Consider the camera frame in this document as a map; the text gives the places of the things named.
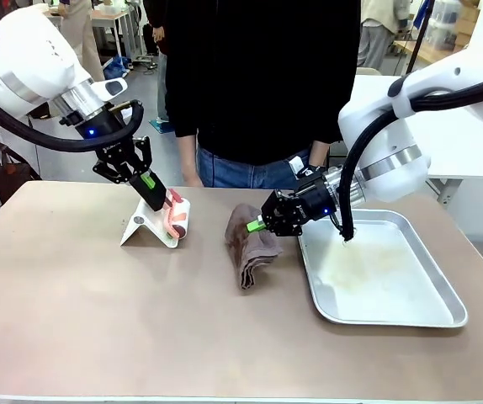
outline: silver metal ring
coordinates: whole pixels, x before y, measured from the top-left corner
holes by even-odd
[[[391,156],[383,158],[382,160],[371,164],[361,169],[361,173],[365,181],[384,175],[389,171],[393,171],[399,167],[402,167],[409,162],[413,162],[417,158],[421,157],[421,149],[418,145],[407,147],[402,149]]]
[[[47,98],[36,94],[33,90],[28,88],[26,84],[21,82],[15,73],[8,68],[9,63],[0,61],[0,80],[8,87],[14,94],[22,100],[30,104],[42,104],[49,101]]]

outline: white holder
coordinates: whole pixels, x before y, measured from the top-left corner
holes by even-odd
[[[188,205],[188,215],[189,215],[189,208],[191,204],[188,200],[183,199],[183,202]],[[171,237],[165,226],[163,225],[165,219],[165,210],[161,209],[158,212],[155,212],[153,209],[148,206],[148,204],[141,198],[137,209],[133,216],[131,216],[130,221],[125,228],[124,235],[122,236],[122,241],[120,242],[120,246],[124,245],[125,242],[136,232],[136,230],[144,226],[152,233],[156,235],[159,240],[163,242],[169,248],[176,248],[178,246],[178,239]]]

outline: silver baking tray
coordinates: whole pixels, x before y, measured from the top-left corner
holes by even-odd
[[[326,218],[303,226],[300,245],[316,309],[330,322],[462,327],[468,313],[406,217],[354,210],[344,243]]]

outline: brown bag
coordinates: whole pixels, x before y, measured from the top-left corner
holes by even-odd
[[[15,151],[0,143],[0,200],[4,204],[15,192],[31,179],[41,179],[38,173]]]

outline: brown cloth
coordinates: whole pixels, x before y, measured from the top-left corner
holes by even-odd
[[[253,270],[271,263],[283,249],[277,236],[267,230],[249,234],[247,223],[257,219],[260,210],[240,204],[233,211],[225,231],[228,253],[234,263],[237,282],[243,290],[255,285]]]

